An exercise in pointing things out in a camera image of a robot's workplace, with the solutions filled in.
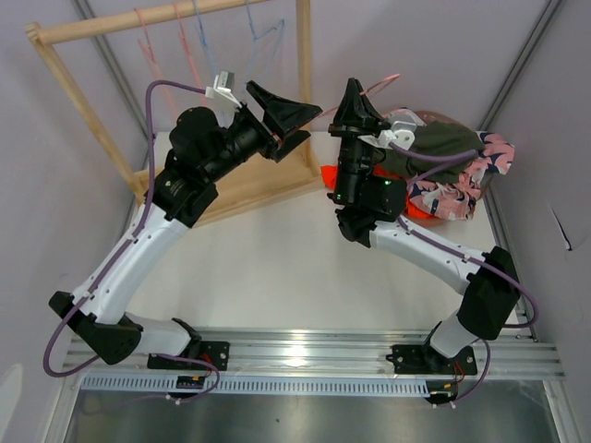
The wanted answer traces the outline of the pink patterned shorts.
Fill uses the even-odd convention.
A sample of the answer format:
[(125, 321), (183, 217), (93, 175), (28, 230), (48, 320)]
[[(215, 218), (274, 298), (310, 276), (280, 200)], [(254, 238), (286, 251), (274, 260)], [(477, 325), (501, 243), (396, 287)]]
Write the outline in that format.
[[(416, 122), (417, 127), (427, 125), (415, 112), (407, 108), (393, 110), (387, 114), (387, 118), (393, 120), (396, 115), (408, 115)], [(485, 196), (490, 180), (496, 174), (507, 174), (513, 165), (515, 155), (514, 146), (502, 136), (486, 131), (475, 132), (484, 143), (484, 149), (464, 170), (456, 184), (444, 185), (427, 180), (429, 175), (449, 167), (444, 167), (441, 163), (415, 178), (404, 179), (399, 175), (386, 173), (380, 167), (384, 158), (376, 166), (376, 174), (403, 178), (407, 182), (409, 189), (406, 198), (406, 214), (411, 217), (424, 220), (435, 218), (445, 221), (470, 220), (474, 216), (476, 203)]]

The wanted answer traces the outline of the blue wire hanger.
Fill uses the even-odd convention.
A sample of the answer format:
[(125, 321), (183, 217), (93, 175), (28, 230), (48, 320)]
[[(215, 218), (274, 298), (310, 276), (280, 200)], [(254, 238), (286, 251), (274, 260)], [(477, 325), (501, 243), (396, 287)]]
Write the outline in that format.
[(285, 19), (278, 18), (269, 26), (258, 29), (253, 18), (251, 5), (246, 1), (248, 30), (251, 37), (251, 51), (247, 60), (247, 70), (242, 82), (242, 90), (246, 90), (250, 80), (265, 82), (270, 78), (274, 61), (283, 43)]
[(205, 54), (205, 57), (207, 59), (209, 68), (211, 70), (211, 75), (215, 78), (216, 75), (218, 74), (217, 64), (216, 64), (213, 52), (212, 52), (210, 44), (209, 44), (207, 34), (204, 29), (202, 16), (201, 16), (201, 13), (199, 10), (199, 1), (192, 0), (191, 3), (193, 5), (193, 9), (195, 12), (195, 17), (196, 17), (195, 18), (195, 20), (196, 20), (195, 28), (196, 28), (196, 31), (199, 35), (200, 46), (201, 46), (202, 51)]

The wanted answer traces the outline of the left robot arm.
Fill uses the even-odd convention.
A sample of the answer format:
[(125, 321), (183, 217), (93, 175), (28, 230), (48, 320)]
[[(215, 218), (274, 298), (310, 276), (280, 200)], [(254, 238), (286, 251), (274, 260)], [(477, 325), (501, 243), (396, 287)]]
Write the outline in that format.
[(205, 106), (181, 113), (170, 132), (171, 148), (160, 172), (149, 167), (149, 187), (137, 217), (114, 249), (73, 292), (57, 292), (49, 306), (108, 365), (132, 354), (167, 354), (182, 369), (200, 358), (199, 334), (181, 319), (136, 317), (129, 302), (160, 257), (198, 222), (218, 197), (216, 184), (258, 154), (282, 161), (310, 134), (305, 125), (319, 106), (277, 96), (254, 81), (247, 92), (263, 111), (254, 115), (227, 88), (208, 96), (230, 103), (231, 125), (221, 126)]

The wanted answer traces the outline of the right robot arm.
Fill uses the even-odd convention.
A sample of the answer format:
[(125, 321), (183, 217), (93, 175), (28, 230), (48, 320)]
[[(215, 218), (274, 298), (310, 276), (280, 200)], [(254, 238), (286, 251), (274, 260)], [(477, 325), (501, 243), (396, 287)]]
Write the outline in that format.
[(408, 150), (404, 138), (414, 132), (381, 116), (357, 78), (348, 79), (328, 132), (341, 141), (329, 197), (338, 207), (342, 236), (407, 260), (462, 297), (459, 308), (430, 332), (423, 365), (442, 372), (464, 347), (496, 340), (511, 326), (520, 298), (511, 254), (499, 246), (485, 252), (455, 243), (408, 219), (405, 180), (374, 173), (375, 150)]

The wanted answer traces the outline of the dark olive shorts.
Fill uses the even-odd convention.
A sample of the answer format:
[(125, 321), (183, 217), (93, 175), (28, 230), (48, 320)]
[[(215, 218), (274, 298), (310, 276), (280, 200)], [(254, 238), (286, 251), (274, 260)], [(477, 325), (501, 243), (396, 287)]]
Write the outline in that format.
[[(459, 182), (460, 175), (483, 149), (484, 143), (475, 131), (459, 124), (435, 121), (416, 129), (415, 142), (410, 151), (430, 157), (457, 156), (471, 152), (472, 156), (466, 161), (427, 177), (429, 181), (451, 185)], [(385, 159), (380, 163), (386, 173), (399, 175), (404, 179), (415, 178), (437, 166), (437, 163), (407, 157), (394, 150), (386, 150)]]

